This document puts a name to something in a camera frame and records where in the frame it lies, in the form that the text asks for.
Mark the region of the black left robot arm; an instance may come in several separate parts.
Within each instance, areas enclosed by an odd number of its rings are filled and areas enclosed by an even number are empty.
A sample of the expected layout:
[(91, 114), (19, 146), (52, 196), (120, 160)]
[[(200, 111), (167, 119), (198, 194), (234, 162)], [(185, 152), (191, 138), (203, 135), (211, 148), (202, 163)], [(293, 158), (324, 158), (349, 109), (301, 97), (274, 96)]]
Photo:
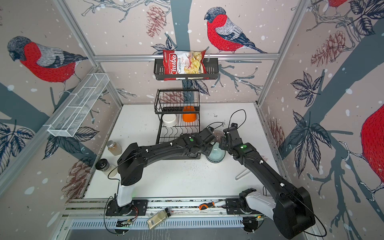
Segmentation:
[(130, 144), (117, 161), (120, 184), (116, 196), (119, 208), (132, 202), (134, 184), (143, 175), (148, 165), (162, 160), (195, 160), (202, 155), (209, 156), (216, 137), (212, 127), (204, 128), (199, 133), (183, 134), (178, 138), (152, 146)]

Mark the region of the white ceramic bowl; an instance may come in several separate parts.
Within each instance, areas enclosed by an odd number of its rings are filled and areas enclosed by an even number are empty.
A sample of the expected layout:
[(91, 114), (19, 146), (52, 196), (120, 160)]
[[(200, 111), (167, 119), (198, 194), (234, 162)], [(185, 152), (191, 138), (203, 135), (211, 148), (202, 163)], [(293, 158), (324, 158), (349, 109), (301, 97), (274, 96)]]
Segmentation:
[(178, 117), (176, 114), (164, 114), (162, 121), (165, 127), (171, 128), (178, 124)]

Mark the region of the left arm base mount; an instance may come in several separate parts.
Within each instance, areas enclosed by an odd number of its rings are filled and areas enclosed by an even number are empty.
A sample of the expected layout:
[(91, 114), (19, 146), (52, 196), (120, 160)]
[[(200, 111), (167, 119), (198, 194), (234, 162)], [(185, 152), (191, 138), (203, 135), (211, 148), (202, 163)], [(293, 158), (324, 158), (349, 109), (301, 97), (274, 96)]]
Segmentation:
[(108, 202), (105, 215), (108, 217), (144, 216), (148, 207), (148, 200), (132, 200), (126, 206), (119, 207), (116, 199)]

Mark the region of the light green glazed bowl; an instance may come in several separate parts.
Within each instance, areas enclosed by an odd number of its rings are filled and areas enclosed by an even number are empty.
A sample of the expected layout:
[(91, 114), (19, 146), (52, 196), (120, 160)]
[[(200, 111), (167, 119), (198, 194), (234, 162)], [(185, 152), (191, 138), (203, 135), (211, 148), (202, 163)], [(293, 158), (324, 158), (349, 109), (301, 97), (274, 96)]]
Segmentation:
[(207, 157), (207, 160), (211, 163), (220, 163), (226, 156), (226, 151), (220, 148), (219, 143), (213, 145), (212, 151)]

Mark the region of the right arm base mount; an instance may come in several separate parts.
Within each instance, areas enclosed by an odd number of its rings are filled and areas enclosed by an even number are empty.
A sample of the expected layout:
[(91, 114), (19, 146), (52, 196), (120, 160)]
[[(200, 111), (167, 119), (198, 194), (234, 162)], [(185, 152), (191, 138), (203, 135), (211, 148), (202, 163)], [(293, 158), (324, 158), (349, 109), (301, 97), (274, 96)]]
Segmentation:
[(243, 217), (241, 223), (243, 229), (247, 233), (255, 233), (255, 231), (264, 223), (265, 215), (262, 213), (252, 210), (247, 201), (246, 197), (251, 193), (256, 193), (257, 190), (249, 188), (242, 191), (238, 198), (226, 199), (223, 208), (226, 209), (228, 215), (248, 215)]

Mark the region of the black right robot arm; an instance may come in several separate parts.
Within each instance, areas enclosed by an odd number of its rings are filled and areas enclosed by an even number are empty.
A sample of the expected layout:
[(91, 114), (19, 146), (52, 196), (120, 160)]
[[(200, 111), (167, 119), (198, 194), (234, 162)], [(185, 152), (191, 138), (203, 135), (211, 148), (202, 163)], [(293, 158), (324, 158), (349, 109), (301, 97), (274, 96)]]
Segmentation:
[(250, 170), (273, 198), (270, 204), (263, 204), (262, 201), (267, 201), (265, 196), (248, 194), (248, 207), (271, 218), (280, 233), (289, 240), (314, 226), (316, 219), (309, 192), (285, 180), (261, 157), (252, 144), (243, 143), (236, 123), (224, 129), (224, 134), (220, 148)]

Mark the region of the orange glass bowl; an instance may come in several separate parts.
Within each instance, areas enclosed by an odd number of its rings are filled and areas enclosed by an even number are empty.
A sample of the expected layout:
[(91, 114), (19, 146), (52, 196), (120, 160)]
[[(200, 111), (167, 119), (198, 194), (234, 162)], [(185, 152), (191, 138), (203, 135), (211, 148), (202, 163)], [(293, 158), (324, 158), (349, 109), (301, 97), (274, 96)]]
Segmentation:
[(197, 119), (194, 106), (185, 106), (183, 108), (183, 121), (186, 123), (192, 123)]

